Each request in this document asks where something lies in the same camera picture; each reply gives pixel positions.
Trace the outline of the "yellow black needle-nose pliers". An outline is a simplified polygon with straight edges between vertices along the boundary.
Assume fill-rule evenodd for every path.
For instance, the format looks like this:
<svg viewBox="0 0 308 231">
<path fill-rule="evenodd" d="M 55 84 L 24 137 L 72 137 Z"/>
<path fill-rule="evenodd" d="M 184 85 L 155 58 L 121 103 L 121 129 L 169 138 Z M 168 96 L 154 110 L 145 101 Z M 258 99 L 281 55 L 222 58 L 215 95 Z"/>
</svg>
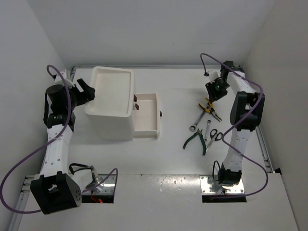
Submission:
<svg viewBox="0 0 308 231">
<path fill-rule="evenodd" d="M 212 102 L 208 99 L 208 98 L 205 98 L 206 102 L 207 102 L 207 106 L 202 106 L 200 103 L 198 103 L 198 106 L 203 110 L 205 111 L 206 113 L 209 113 L 211 114 L 218 122 L 221 122 L 222 119 L 221 117 L 216 113 L 215 109 L 214 109 L 214 106 L 212 104 Z"/>
</svg>

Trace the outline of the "black handled scissors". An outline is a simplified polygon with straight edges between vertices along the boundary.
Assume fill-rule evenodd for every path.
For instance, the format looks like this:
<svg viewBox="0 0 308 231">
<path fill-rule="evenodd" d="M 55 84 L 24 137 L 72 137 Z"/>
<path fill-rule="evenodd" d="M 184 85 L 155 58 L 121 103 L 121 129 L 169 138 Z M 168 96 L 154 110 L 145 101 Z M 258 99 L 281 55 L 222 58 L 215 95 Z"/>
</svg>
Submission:
<svg viewBox="0 0 308 231">
<path fill-rule="evenodd" d="M 220 141 L 222 139 L 222 136 L 223 136 L 222 132 L 218 132 L 216 128 L 212 129 L 210 132 L 210 141 L 206 146 L 206 151 L 209 150 L 213 142 Z"/>
</svg>

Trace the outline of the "white drawer cabinet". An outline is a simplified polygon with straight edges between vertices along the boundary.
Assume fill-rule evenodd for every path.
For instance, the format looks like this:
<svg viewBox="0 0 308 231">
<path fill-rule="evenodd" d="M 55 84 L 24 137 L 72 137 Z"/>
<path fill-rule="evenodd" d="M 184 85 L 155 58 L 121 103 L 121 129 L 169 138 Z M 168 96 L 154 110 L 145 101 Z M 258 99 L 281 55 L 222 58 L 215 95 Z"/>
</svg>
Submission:
<svg viewBox="0 0 308 231">
<path fill-rule="evenodd" d="M 94 100 L 85 106 L 93 130 L 104 141 L 133 139 L 134 73 L 123 68 L 97 66 L 93 68 L 90 86 Z"/>
</svg>

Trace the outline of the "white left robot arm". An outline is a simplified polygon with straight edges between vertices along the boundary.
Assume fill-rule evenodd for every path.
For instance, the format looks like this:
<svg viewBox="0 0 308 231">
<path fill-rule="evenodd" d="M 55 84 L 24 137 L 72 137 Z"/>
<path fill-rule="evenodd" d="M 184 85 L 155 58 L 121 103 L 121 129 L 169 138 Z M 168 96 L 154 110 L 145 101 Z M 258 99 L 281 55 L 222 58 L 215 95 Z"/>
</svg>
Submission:
<svg viewBox="0 0 308 231">
<path fill-rule="evenodd" d="M 84 105 L 95 97 L 94 88 L 83 79 L 76 85 L 55 84 L 47 88 L 44 123 L 48 142 L 44 162 L 38 179 L 30 184 L 30 190 L 43 214 L 79 207 L 82 192 L 95 184 L 94 167 L 68 164 L 69 143 L 74 132 L 75 107 Z"/>
</svg>

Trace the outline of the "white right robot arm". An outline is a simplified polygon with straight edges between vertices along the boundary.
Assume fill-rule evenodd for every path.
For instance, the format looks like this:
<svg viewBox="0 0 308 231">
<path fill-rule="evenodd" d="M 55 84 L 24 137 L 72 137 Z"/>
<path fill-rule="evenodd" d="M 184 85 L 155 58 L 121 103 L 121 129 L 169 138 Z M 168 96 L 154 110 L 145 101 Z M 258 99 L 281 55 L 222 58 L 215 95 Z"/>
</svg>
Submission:
<svg viewBox="0 0 308 231">
<path fill-rule="evenodd" d="M 231 142 L 218 171 L 218 183 L 237 185 L 242 177 L 242 160 L 248 139 L 261 122 L 265 95 L 250 86 L 244 79 L 244 70 L 235 66 L 233 61 L 223 62 L 220 77 L 211 77 L 205 87 L 211 103 L 226 96 L 228 87 L 231 87 L 235 94 L 230 113 Z"/>
</svg>

